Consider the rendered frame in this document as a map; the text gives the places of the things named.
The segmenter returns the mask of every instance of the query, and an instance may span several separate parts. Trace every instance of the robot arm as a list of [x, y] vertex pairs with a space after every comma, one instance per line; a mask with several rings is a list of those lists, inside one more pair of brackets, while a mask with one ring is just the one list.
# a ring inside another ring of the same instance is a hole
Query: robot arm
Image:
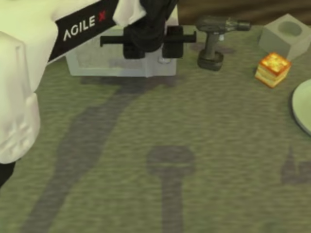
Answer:
[[38, 136], [35, 91], [46, 65], [145, 14], [139, 0], [0, 0], [0, 164], [20, 159]]

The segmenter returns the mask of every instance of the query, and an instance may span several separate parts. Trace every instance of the gray block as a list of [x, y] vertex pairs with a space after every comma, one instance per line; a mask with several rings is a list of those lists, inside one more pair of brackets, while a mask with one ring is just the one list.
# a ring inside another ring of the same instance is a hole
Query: gray block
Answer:
[[259, 46], [289, 61], [304, 54], [311, 42], [311, 28], [286, 14], [264, 26]]

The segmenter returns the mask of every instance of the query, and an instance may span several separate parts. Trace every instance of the tabletop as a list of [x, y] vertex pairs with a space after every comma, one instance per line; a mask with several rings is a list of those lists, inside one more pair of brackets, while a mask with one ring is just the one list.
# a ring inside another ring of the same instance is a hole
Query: tabletop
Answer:
[[1, 232], [311, 232], [311, 138], [290, 109], [311, 51], [270, 89], [254, 77], [260, 31], [226, 34], [219, 72], [196, 65], [200, 33], [175, 77], [49, 65], [39, 138], [1, 190]]

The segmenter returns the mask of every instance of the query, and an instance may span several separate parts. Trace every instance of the green plate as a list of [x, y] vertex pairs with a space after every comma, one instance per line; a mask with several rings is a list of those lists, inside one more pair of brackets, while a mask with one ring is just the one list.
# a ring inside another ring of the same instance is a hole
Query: green plate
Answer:
[[296, 88], [292, 103], [297, 123], [311, 136], [311, 79]]

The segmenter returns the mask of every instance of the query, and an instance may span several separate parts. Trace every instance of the red letter x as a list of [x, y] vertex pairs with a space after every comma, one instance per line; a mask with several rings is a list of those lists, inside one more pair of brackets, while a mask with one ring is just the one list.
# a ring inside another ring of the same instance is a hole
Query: red letter x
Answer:
[[99, 12], [99, 21], [102, 22], [106, 19], [106, 10]]

